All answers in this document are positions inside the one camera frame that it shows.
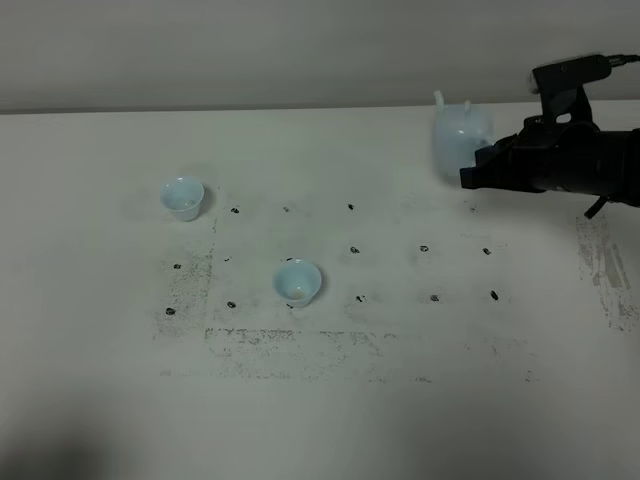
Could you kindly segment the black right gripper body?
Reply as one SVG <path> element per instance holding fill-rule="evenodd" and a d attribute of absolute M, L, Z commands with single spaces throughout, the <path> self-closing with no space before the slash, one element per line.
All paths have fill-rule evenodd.
<path fill-rule="evenodd" d="M 590 193 L 589 165 L 599 134 L 589 121 L 528 118 L 509 146 L 511 168 L 534 190 Z"/>

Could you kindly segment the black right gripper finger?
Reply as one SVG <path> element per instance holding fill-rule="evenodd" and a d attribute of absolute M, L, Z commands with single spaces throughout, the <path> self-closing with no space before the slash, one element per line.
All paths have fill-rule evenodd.
<path fill-rule="evenodd" d="M 508 145 L 496 142 L 474 152 L 474 164 L 460 169 L 464 189 L 498 188 L 508 173 Z"/>

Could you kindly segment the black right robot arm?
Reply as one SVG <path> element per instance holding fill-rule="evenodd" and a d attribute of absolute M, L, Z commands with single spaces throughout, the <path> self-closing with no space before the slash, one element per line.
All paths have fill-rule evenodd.
<path fill-rule="evenodd" d="M 592 195 L 591 218 L 607 203 L 639 206 L 639 131 L 602 131 L 594 123 L 545 123 L 530 117 L 523 129 L 475 152 L 460 170 L 464 189 Z"/>

